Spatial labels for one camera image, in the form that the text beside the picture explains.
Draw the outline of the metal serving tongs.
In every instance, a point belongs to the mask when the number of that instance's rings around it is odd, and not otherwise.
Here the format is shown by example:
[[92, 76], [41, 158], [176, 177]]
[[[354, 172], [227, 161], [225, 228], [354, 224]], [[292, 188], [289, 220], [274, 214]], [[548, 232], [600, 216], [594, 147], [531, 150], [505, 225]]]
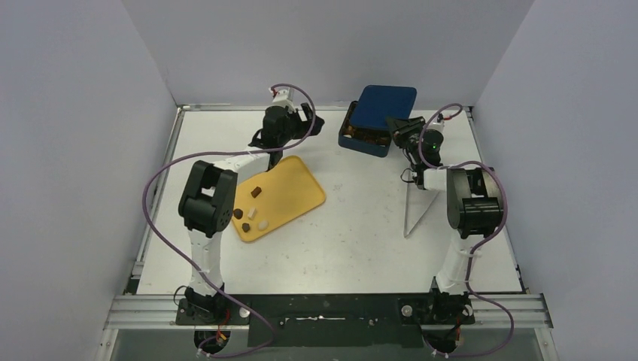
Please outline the metal serving tongs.
[[434, 203], [439, 192], [420, 190], [414, 184], [406, 187], [403, 237], [409, 238]]

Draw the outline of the dark blue chocolate box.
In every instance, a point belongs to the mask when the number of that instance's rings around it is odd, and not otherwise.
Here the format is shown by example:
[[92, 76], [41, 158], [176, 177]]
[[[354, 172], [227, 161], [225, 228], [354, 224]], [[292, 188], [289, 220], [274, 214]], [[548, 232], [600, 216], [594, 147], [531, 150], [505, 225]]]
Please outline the dark blue chocolate box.
[[351, 117], [357, 106], [358, 101], [352, 101], [348, 106], [338, 132], [339, 146], [370, 156], [386, 157], [391, 143], [389, 131], [387, 129], [365, 129], [351, 125]]

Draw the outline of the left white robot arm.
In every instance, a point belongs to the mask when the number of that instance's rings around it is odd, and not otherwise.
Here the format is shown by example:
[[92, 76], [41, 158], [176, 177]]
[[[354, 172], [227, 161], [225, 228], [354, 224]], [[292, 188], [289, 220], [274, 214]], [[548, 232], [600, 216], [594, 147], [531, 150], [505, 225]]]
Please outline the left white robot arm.
[[185, 298], [206, 323], [219, 321], [227, 307], [221, 293], [220, 246], [222, 233], [233, 216], [238, 184], [273, 169], [282, 159], [283, 147], [305, 135], [318, 135], [324, 123], [307, 103], [299, 110], [273, 105], [266, 109], [261, 129], [254, 133], [242, 155], [193, 164], [178, 213], [189, 232], [195, 264]]

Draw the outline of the dark blue box lid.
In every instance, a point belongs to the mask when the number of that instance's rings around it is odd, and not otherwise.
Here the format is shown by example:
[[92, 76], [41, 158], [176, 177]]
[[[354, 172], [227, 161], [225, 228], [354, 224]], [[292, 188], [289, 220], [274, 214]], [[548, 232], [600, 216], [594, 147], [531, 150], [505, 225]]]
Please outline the dark blue box lid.
[[357, 128], [387, 130], [386, 118], [407, 118], [417, 94], [417, 89], [410, 86], [368, 85], [357, 101], [350, 124]]

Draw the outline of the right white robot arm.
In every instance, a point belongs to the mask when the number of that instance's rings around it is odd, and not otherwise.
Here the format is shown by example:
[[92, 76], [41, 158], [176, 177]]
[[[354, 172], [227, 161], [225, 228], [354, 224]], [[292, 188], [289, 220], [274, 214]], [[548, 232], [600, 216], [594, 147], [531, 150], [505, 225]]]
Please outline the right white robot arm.
[[472, 243], [479, 236], [489, 238], [499, 232], [505, 202], [492, 168], [478, 161], [443, 165], [440, 150], [444, 141], [439, 115], [430, 124], [423, 117], [387, 117], [390, 138], [409, 161], [406, 183], [417, 189], [443, 193], [446, 214], [452, 229], [451, 241], [442, 267], [434, 278], [440, 292], [429, 297], [427, 315], [437, 322], [452, 316], [456, 305], [451, 296], [467, 294], [472, 261], [481, 245]]

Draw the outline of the yellow plastic tray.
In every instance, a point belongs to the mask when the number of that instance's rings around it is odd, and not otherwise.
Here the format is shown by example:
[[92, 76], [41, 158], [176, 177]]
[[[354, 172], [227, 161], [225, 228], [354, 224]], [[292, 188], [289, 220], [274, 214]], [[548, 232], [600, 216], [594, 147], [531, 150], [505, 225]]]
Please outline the yellow plastic tray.
[[[261, 194], [255, 199], [251, 191], [261, 187]], [[232, 218], [232, 224], [239, 239], [251, 243], [298, 217], [321, 206], [326, 201], [326, 193], [315, 179], [308, 166], [298, 156], [283, 158], [273, 169], [256, 174], [242, 181], [235, 192], [234, 208], [243, 210], [243, 218]], [[251, 208], [257, 209], [256, 217], [248, 219]], [[267, 220], [269, 227], [259, 231], [259, 222]], [[242, 224], [249, 223], [251, 230], [243, 232]]]

